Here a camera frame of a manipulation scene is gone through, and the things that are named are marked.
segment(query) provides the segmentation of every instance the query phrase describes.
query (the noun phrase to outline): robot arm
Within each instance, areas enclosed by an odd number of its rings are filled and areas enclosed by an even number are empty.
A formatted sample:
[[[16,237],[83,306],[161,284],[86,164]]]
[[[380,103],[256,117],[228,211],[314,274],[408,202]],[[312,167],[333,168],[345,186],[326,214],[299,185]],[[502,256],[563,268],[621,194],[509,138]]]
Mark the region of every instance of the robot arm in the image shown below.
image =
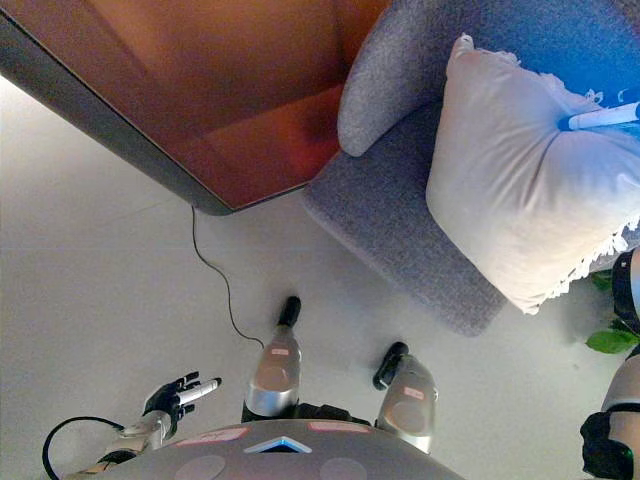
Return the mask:
[[[196,380],[198,375],[198,372],[192,372],[156,390],[147,398],[140,420],[118,431],[118,439],[107,447],[105,455],[94,466],[65,479],[84,479],[145,451],[161,448],[176,433],[178,422],[195,409],[192,402],[213,392],[222,383],[222,379],[214,378],[201,384]]]
[[[618,369],[602,405],[580,429],[584,471],[640,479],[640,346]]]
[[[640,248],[613,267],[615,312],[640,331]],[[580,429],[584,471],[598,478],[640,479],[640,345],[616,372],[602,404]]]

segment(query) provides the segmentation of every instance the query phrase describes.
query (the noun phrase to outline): green leaf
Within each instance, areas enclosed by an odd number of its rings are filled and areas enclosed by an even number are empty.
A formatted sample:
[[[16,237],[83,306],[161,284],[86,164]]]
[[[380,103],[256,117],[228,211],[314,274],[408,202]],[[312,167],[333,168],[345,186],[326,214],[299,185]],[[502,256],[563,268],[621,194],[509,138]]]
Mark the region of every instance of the green leaf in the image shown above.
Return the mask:
[[[589,348],[602,353],[624,352],[638,343],[640,343],[640,338],[636,335],[619,330],[596,332],[587,340]]]
[[[601,272],[593,272],[591,281],[601,292],[610,292],[613,290],[612,280],[613,270],[603,270]]]

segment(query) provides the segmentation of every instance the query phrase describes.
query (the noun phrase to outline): robot leg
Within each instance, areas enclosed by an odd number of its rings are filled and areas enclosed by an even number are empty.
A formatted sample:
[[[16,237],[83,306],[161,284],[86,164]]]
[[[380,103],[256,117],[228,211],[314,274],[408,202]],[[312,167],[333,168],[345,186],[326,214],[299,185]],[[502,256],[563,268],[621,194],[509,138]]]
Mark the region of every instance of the robot leg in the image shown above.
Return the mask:
[[[373,378],[387,389],[376,427],[429,454],[438,392],[433,377],[404,343],[394,343]]]
[[[301,352],[293,335],[300,313],[300,299],[289,297],[276,331],[262,352],[242,411],[242,421],[286,416],[298,403]]]

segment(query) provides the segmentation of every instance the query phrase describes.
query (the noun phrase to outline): silver leg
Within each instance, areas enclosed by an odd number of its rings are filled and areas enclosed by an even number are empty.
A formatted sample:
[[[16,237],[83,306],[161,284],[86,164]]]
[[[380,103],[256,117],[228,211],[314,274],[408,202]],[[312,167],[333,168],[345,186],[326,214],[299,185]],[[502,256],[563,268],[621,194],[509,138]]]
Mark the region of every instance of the silver leg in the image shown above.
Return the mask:
[[[249,383],[246,407],[263,417],[276,417],[298,403],[302,354],[293,330],[278,325]]]
[[[376,426],[429,454],[437,398],[429,370],[412,355],[403,355]]]

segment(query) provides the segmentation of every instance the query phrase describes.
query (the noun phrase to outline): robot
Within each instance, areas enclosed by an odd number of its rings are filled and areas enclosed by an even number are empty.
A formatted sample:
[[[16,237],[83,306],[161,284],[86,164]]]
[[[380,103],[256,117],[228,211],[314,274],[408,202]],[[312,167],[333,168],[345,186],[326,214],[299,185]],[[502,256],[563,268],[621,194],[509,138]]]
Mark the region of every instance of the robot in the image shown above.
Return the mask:
[[[241,423],[164,446],[193,402],[221,384],[201,384],[193,372],[150,396],[140,421],[119,429],[96,465],[64,478],[462,480],[430,456],[437,390],[401,342],[373,377],[386,390],[373,426],[337,407],[300,403],[302,354],[293,333],[300,308],[297,297],[287,299],[249,383]]]
[[[640,249],[621,255],[613,269],[615,311],[640,331]],[[408,347],[394,343],[373,377],[386,390],[375,424],[340,408],[299,402],[301,351],[293,333],[301,304],[290,297],[273,340],[262,353],[242,409],[242,421],[164,446],[193,402],[221,383],[200,384],[197,372],[161,387],[145,403],[141,420],[118,426],[119,438],[83,479],[461,480],[430,456],[438,397],[429,371]],[[43,450],[48,465],[49,435]],[[640,479],[640,346],[618,369],[601,411],[591,415],[584,438],[584,471],[597,478]]]

